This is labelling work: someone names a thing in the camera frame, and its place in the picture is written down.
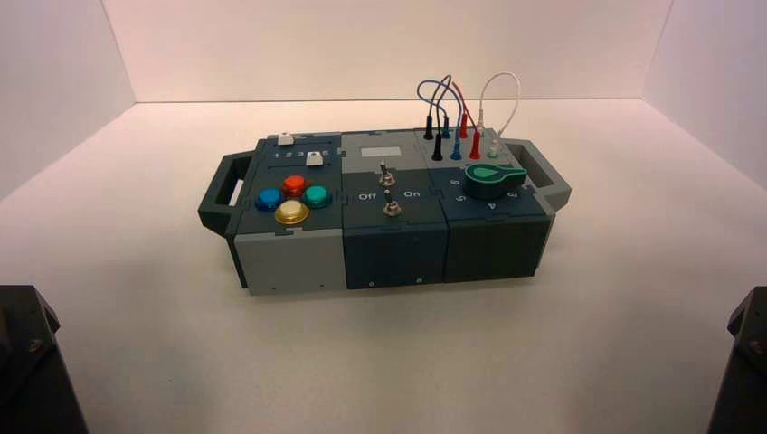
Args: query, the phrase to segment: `module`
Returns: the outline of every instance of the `module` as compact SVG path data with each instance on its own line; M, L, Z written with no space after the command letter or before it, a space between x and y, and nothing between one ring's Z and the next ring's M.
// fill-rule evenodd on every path
M463 159L424 128L268 136L198 213L254 295L533 276L571 188L532 142L474 133Z

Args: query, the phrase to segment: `blue button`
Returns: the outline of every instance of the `blue button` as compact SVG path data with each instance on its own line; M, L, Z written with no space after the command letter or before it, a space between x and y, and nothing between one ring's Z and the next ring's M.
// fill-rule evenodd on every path
M267 188L261 190L258 199L256 199L256 208L261 211L274 211L285 201L282 192L276 188Z

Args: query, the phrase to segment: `gray panel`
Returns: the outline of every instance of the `gray panel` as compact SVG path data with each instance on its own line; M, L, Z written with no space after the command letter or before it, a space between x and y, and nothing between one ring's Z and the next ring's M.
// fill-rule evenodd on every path
M400 148L399 156L362 156L363 148ZM341 148L346 156L341 160L341 173L358 174L362 172L381 173L379 162L384 160L386 166L397 170L425 169L421 152L416 147L415 134L406 131L375 131L364 133L344 133L341 136Z
M514 163L511 153L503 146L503 143L498 147L498 157L488 157L488 150L493 143L493 138L498 137L496 131L491 128L485 129L485 135L479 140L479 155L478 160L469 159L469 153L471 152L471 145L473 143L474 128L467 128L467 138L460 140L460 160L453 160L450 158L450 154L453 152L455 145L455 129L450 131L450 138L442 139L442 160L434 161L431 159L431 154L434 152L434 139L426 140L423 138L423 129L415 131L415 136L418 141L417 147L422 155L423 160L426 162L426 166L430 169L444 169L452 167L466 167L467 165L474 165L476 163L487 163L489 165L510 165Z
M340 229L251 233L234 237L252 295L346 289Z

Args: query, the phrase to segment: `push button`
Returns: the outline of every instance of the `push button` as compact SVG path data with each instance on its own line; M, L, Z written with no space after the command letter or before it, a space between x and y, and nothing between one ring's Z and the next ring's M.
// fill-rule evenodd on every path
M301 175L291 175L282 182L282 191L288 196L301 196L309 187L306 178Z
M276 188L261 190L256 199L256 208L261 211L274 211L285 200L282 192Z
M309 216L309 208L299 201L288 200L282 203L274 212L274 220L282 224L298 224Z
M304 193L304 202L311 209L325 208L330 204L332 196L322 185L312 185Z

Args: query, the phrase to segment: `screw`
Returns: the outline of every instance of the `screw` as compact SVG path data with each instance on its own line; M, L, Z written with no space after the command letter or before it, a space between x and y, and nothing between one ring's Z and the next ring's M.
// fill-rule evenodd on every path
M767 348L764 348L764 346L762 346L762 343L760 343L759 341L749 342L748 347L751 348L751 351L753 351L754 354L757 354L757 355L767 354Z
M43 347L43 341L40 339L32 339L29 341L29 346L27 346L27 350L30 353L37 353L37 350L39 350L41 347Z

